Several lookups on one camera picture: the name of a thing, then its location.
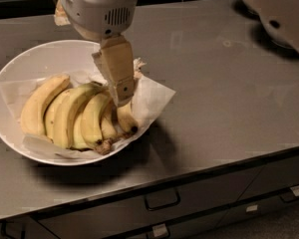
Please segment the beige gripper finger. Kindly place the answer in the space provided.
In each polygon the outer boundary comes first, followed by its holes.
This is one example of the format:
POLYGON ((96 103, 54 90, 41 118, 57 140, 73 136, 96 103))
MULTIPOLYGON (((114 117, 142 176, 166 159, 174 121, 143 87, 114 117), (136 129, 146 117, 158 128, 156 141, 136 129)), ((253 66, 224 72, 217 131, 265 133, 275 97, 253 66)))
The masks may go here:
POLYGON ((117 107, 126 105, 135 91, 131 43, 123 35, 105 39, 101 42, 100 50, 92 57, 108 83, 115 105, 117 107))
POLYGON ((61 0, 58 0, 56 4, 54 22, 57 26, 70 25, 70 21, 67 17, 66 12, 64 11, 61 0))

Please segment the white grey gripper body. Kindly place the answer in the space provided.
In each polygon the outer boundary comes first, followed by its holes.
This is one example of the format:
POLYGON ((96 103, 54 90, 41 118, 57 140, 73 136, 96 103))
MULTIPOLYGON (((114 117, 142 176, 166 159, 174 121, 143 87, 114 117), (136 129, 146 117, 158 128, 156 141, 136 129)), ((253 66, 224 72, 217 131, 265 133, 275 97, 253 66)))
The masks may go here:
POLYGON ((59 0, 69 23, 86 40, 97 41, 125 32, 138 0, 59 0))

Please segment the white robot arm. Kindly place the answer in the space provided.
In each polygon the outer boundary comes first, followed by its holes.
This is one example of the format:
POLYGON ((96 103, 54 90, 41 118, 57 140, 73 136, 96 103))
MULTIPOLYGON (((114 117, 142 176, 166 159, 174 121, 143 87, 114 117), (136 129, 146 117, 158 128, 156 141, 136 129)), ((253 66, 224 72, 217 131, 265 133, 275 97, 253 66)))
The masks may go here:
MULTIPOLYGON (((299 53, 299 0, 242 1, 259 16, 274 41, 299 53)), ((100 44, 93 59, 118 107, 135 92, 132 45, 123 33, 132 25, 136 6, 137 0, 58 0, 56 4, 56 25, 72 25, 84 39, 100 44)))

